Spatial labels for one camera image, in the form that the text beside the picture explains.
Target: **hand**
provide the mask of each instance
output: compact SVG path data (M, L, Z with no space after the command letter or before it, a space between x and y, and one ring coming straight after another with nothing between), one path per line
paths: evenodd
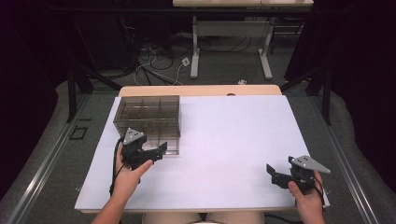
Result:
M131 171L130 169L128 169L128 167L122 167L123 163L121 161L121 152L122 144L120 144L119 149L117 150L116 172L118 170L120 170L120 172L116 178L113 196L120 200L128 201L128 199L136 190L140 177L149 169L153 162L146 161L137 169Z
M314 171L315 186L322 191L321 176L318 171ZM290 193L297 201L297 210L304 224L321 224L324 223L321 195L314 189L309 190L303 195L294 181L289 182Z

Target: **transparent plastic box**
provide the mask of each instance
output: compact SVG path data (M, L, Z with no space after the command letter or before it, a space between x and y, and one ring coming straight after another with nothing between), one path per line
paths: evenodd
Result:
M114 124L124 136L132 128L147 136L143 149L158 148L167 142L166 155L178 155L180 137L180 97L131 96L122 97Z

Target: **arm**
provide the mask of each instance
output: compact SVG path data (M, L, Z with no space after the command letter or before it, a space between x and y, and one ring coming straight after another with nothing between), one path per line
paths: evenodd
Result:
M318 189L323 190L321 185L318 183L318 181L322 183L322 179L318 171L315 171L315 178L317 179L315 185ZM289 182L289 189L290 193L297 201L297 210L304 224L325 223L320 195L318 195L314 189L311 189L303 195L294 181Z
M134 193L134 190L139 183L140 177L152 165L152 161L146 161L137 169L130 171L122 166L121 150L119 147L117 151L116 170L120 170L116 178L113 195L111 195L108 202L102 208L100 213L96 216L92 223L119 223L122 211L128 202L128 199Z

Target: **person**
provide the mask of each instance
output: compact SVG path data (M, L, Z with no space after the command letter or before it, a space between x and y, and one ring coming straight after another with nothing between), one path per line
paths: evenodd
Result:
M119 171L113 194L102 208L100 213L92 221L93 224L120 222L122 211L129 198L136 190L140 177L153 164L152 161L146 161L135 170L124 167L121 161L122 146L118 148L116 158L116 170ZM320 174L315 171L316 185L321 189L322 179ZM289 182L291 195L296 199L297 210L304 224L323 224L325 223L322 213L322 201L320 195L313 189L306 194L302 194L294 181ZM264 224L262 212L217 212L209 213L205 222L197 213L149 213L143 215L143 224L187 224L187 223L227 223L227 224Z

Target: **desk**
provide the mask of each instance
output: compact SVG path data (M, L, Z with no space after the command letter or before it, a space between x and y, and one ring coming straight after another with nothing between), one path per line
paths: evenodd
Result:
M237 95L225 96L228 93ZM308 155L289 102L278 87L126 87L120 91L120 96L159 94L180 95L180 154L155 162L125 212L294 208L289 191L271 184L265 169L269 163L288 174L288 156ZM84 213L99 212L109 198L112 157L120 138L113 124L119 102L117 97L76 202L75 208Z
M174 7L312 7L313 0L174 0ZM259 56L266 79L272 79L267 51L276 18L268 21L198 21L192 18L191 78L198 78L198 35L264 37Z

